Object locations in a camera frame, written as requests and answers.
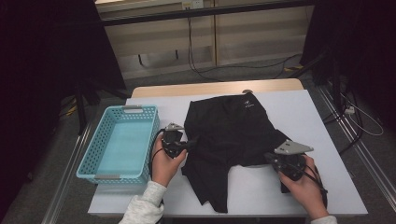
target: white sleeve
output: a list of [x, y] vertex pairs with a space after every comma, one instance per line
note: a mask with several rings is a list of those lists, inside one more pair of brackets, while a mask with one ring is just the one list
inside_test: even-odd
[[337, 218], [326, 216], [311, 221], [311, 224], [337, 224]]
[[159, 205], [165, 192], [166, 187], [149, 181], [143, 195], [135, 195], [129, 202], [120, 224], [156, 223], [163, 216], [163, 204]]

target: cuff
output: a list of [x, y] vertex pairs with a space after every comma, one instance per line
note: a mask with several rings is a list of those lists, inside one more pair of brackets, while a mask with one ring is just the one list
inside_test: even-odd
[[148, 187], [143, 193], [141, 199], [150, 202], [152, 204], [155, 204], [156, 206], [159, 206], [165, 192], [166, 192], [166, 187], [154, 181], [149, 181]]
[[311, 224], [333, 224], [337, 223], [337, 218], [334, 216], [326, 216], [311, 221]]

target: small logo on shirt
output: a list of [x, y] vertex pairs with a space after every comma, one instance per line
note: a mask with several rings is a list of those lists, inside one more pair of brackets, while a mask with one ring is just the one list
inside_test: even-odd
[[251, 106], [254, 106], [254, 105], [251, 104], [250, 101], [245, 101], [245, 107], [246, 108], [251, 107]]

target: floor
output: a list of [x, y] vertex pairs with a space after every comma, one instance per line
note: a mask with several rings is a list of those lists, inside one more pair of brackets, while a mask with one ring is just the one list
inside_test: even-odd
[[[282, 71], [282, 66], [294, 66], [298, 64], [298, 59], [291, 59], [284, 63], [281, 60], [265, 62], [243, 63], [245, 67], [222, 68], [213, 72], [205, 73], [207, 77], [214, 77], [224, 81], [267, 79], [274, 76], [287, 77], [289, 74]], [[254, 66], [261, 66], [262, 69], [251, 69]], [[322, 118], [326, 118], [332, 111], [326, 103], [327, 99], [320, 93], [320, 88], [316, 87], [309, 75], [300, 78], [304, 88], [307, 89], [314, 101], [315, 106]], [[213, 81], [198, 76], [192, 71], [177, 71], [172, 74], [161, 74], [153, 76], [141, 76], [130, 78], [126, 81], [128, 93], [131, 93], [137, 86], [167, 85], [177, 83], [197, 83]], [[97, 122], [100, 118], [100, 111], [109, 105], [123, 105], [124, 101], [113, 98], [105, 92], [99, 92], [102, 102], [98, 106], [86, 105], [87, 116]], [[368, 106], [363, 99], [359, 99], [359, 107], [368, 115], [375, 117], [375, 112]], [[70, 165], [69, 159], [72, 155], [77, 158], [81, 153], [76, 153], [78, 144], [87, 139], [82, 139], [78, 135], [78, 116], [76, 113], [70, 116], [60, 116], [60, 121], [56, 132], [49, 142], [45, 156], [42, 158], [36, 169], [33, 171], [33, 180], [27, 182], [21, 189], [18, 198], [8, 210], [7, 216], [2, 223], [117, 223], [120, 218], [100, 218], [87, 214], [95, 185], [77, 179], [74, 175], [75, 170], [70, 170], [69, 176], [65, 176], [65, 170]], [[326, 125], [329, 134], [338, 150], [345, 148], [350, 140], [347, 138], [350, 128], [343, 127], [341, 122], [331, 122]], [[378, 126], [367, 116], [363, 116], [364, 128], [372, 133], [378, 133]], [[346, 168], [351, 174], [351, 178], [356, 185], [369, 214], [362, 217], [339, 217], [339, 223], [394, 223], [396, 219], [394, 201], [394, 183], [396, 181], [396, 132], [384, 127], [384, 133], [380, 136], [364, 133], [361, 140], [347, 151], [342, 159]], [[378, 168], [370, 167], [367, 164], [374, 161]], [[385, 177], [388, 184], [378, 184]], [[68, 179], [70, 185], [61, 188], [63, 181]], [[67, 197], [58, 197], [57, 192], [62, 192]], [[174, 219], [167, 220], [173, 223], [219, 223], [219, 219]], [[261, 218], [223, 220], [223, 223], [265, 223]], [[289, 220], [274, 220], [268, 223], [293, 223]]]

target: person's left hand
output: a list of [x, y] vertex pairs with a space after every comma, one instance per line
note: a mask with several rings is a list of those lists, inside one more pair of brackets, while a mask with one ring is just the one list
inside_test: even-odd
[[163, 150], [162, 138], [163, 135], [160, 134], [155, 141], [154, 149], [152, 149], [152, 181], [168, 187], [178, 166], [186, 159], [187, 150], [184, 149], [180, 155], [172, 159]]

